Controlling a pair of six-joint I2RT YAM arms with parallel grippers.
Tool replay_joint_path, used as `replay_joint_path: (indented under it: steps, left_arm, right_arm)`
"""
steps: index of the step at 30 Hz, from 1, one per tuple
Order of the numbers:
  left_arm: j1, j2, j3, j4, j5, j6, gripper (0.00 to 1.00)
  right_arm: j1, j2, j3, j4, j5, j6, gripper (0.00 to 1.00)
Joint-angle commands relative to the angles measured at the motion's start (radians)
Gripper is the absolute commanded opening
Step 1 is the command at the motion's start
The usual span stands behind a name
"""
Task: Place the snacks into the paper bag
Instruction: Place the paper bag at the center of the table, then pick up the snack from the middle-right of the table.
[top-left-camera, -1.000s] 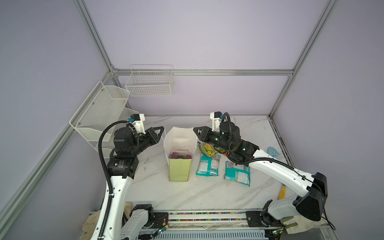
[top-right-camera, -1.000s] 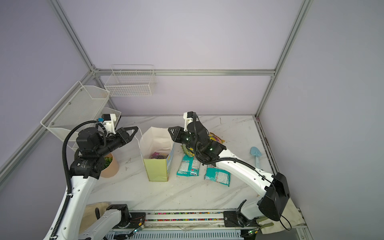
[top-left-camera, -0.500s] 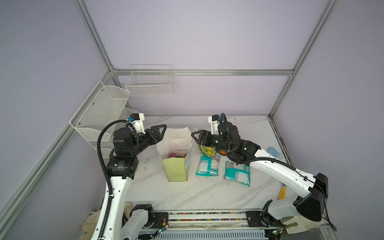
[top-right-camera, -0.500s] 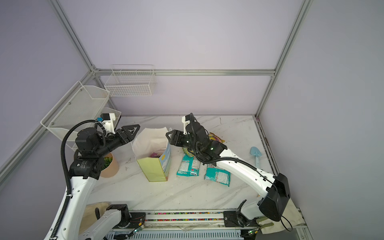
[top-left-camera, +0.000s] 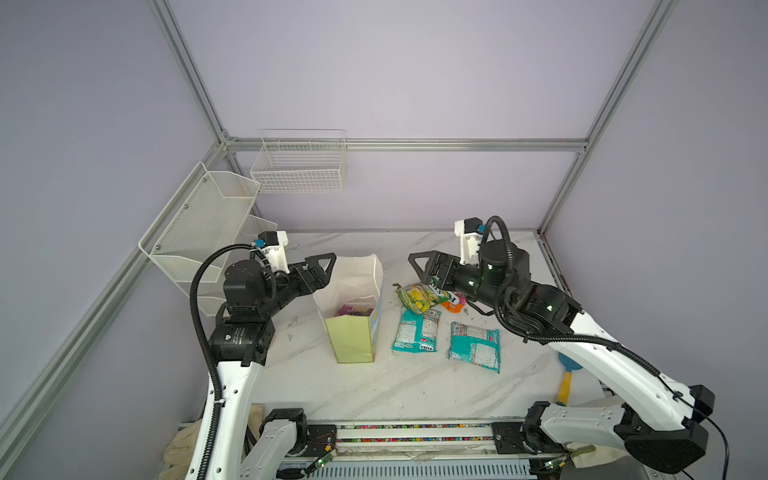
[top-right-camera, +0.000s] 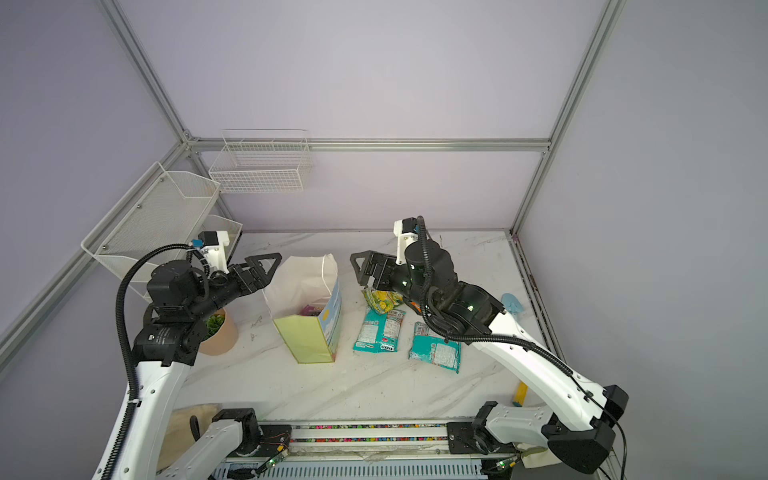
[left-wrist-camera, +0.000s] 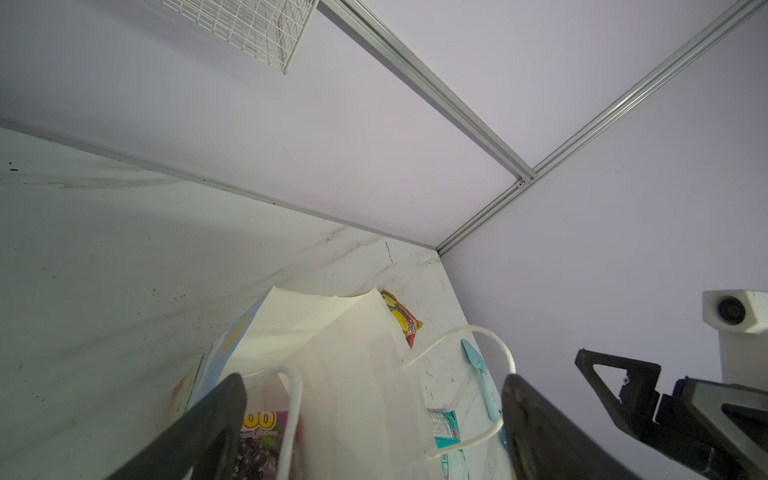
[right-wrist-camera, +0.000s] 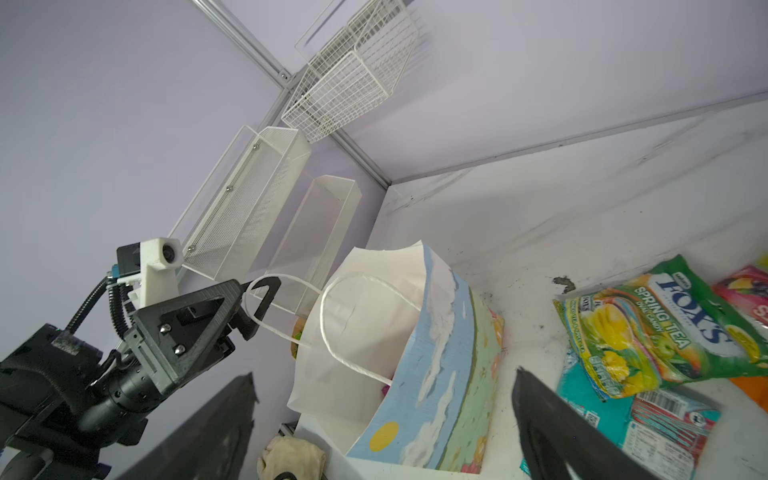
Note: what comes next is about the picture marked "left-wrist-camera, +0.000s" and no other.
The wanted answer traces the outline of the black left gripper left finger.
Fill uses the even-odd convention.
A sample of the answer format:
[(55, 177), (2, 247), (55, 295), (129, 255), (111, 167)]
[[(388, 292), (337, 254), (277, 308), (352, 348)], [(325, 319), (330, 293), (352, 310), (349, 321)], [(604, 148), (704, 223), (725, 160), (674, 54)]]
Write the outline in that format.
[(247, 405), (242, 377), (231, 374), (111, 479), (230, 479)]

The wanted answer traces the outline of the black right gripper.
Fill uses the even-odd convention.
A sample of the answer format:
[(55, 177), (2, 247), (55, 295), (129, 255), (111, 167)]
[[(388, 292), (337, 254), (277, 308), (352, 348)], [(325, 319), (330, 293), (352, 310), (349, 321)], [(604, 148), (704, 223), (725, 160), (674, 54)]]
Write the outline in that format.
[[(581, 349), (575, 365), (630, 437), (706, 479), (767, 478), (766, 391), (686, 378), (681, 398), (691, 414), (679, 398), (656, 391), (658, 364)], [(597, 367), (624, 373), (618, 394)]]

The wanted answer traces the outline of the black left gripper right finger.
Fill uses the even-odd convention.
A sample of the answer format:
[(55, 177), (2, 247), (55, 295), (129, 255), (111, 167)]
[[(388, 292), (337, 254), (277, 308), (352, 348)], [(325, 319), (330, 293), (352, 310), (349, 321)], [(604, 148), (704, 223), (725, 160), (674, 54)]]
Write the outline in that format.
[(504, 430), (517, 479), (635, 479), (518, 374), (502, 391)]

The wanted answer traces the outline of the purple grape candy bag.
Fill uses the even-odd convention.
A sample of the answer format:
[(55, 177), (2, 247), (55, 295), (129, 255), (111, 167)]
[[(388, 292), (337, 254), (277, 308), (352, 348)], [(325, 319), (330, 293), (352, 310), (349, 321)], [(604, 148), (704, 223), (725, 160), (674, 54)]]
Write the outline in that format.
[(247, 411), (240, 429), (233, 479), (276, 479), (288, 411)]

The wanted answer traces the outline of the teal snack pack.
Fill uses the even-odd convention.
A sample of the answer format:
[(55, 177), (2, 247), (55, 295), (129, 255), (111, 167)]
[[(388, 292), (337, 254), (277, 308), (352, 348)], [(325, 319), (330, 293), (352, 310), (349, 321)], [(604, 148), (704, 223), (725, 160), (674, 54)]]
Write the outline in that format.
[[(430, 410), (433, 437), (439, 450), (461, 442), (458, 420), (454, 411), (439, 412)], [(469, 480), (470, 473), (462, 449), (444, 453), (440, 456), (445, 480)]]

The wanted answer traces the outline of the floral paper gift bag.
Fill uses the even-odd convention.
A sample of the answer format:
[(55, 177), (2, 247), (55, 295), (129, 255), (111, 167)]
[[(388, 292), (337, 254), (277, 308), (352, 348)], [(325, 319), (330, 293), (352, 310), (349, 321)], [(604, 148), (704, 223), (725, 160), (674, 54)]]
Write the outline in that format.
[(175, 387), (177, 419), (231, 374), (247, 411), (288, 411), (276, 479), (444, 479), (440, 456), (497, 435), (501, 419), (439, 450), (412, 351), (377, 290), (328, 297), (274, 288)]

